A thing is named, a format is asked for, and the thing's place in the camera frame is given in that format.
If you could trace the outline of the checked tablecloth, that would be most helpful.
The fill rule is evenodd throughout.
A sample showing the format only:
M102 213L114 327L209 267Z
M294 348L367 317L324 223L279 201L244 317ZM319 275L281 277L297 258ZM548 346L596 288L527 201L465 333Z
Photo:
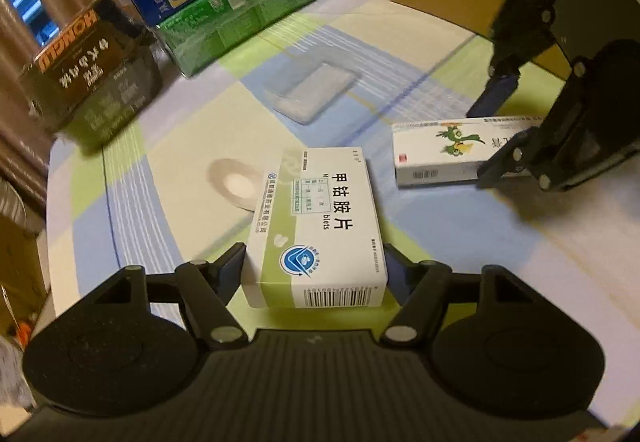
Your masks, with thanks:
M267 79L309 47L333 45L360 68L316 121L274 113ZM53 303L63 312L120 267L169 272L215 259L245 238L250 215L209 182L222 158L256 169L286 148L359 146L383 236L412 260L459 272L500 264L595 336L606 357L593 411L639 418L639 163L564 194L527 177L401 191L392 126L459 118L483 90L491 47L390 0L319 0L259 33L198 76L164 68L165 90L99 154L65 139L50 156L47 232Z

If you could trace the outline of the white green-bird ointment box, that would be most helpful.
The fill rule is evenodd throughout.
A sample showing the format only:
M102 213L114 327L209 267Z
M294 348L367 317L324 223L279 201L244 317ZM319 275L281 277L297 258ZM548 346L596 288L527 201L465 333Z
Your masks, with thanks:
M405 188L475 181L480 166L509 139L541 123L530 116L396 123L396 184Z

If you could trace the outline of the green wrapped carton pack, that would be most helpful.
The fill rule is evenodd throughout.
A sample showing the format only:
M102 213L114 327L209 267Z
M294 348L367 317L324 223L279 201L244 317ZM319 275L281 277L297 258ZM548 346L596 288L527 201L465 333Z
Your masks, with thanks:
M196 0L155 27L183 76L191 78L270 24L315 0Z

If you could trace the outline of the white plastic spoon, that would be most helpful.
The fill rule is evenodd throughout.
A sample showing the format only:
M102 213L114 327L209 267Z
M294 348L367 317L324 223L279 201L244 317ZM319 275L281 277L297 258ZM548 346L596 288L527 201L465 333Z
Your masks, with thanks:
M262 173L251 165L230 158L214 160L208 167L207 180L232 206L255 210Z

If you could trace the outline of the white blue-logo medicine box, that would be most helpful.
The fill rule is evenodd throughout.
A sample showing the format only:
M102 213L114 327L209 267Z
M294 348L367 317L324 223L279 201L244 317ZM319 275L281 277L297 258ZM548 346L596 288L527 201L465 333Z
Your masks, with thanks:
M381 305L387 269L361 148L289 149L267 170L241 283L255 309Z

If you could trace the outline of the brown cardboard boxes stack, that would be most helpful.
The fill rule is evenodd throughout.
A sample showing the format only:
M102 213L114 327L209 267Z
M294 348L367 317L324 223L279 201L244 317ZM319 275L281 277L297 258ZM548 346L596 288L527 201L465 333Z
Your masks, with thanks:
M1 336L41 311L48 291L44 284L37 236L1 217Z

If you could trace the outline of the dark noodle carton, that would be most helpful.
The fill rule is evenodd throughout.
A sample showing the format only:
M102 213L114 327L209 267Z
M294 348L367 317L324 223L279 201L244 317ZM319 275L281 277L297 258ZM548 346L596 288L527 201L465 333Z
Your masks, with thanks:
M154 36L96 0L26 64L20 80L43 126L85 154L101 149L160 93Z

